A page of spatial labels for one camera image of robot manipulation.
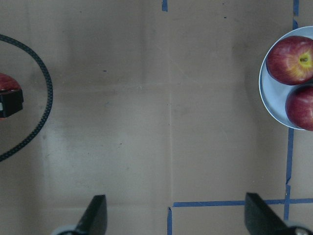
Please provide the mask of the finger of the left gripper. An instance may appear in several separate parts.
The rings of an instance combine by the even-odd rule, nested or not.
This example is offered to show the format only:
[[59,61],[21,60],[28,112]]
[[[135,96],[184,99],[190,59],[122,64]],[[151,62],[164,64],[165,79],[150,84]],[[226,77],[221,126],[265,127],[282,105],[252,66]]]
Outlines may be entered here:
[[0,91],[0,117],[7,118],[23,109],[23,93],[18,90]]

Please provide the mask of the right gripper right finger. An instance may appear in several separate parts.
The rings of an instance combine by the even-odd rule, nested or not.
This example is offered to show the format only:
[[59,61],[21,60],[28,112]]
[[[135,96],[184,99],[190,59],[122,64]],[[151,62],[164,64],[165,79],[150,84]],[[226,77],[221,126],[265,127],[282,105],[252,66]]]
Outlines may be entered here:
[[287,225],[256,193],[245,196],[244,223],[251,235],[311,235],[312,230]]

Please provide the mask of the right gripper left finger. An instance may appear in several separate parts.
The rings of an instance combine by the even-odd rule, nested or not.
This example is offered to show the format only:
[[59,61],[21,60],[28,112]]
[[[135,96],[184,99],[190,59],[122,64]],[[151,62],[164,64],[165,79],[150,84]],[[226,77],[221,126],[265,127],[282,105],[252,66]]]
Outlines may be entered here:
[[53,235],[105,235],[108,226],[107,200],[95,195],[76,225],[55,229]]

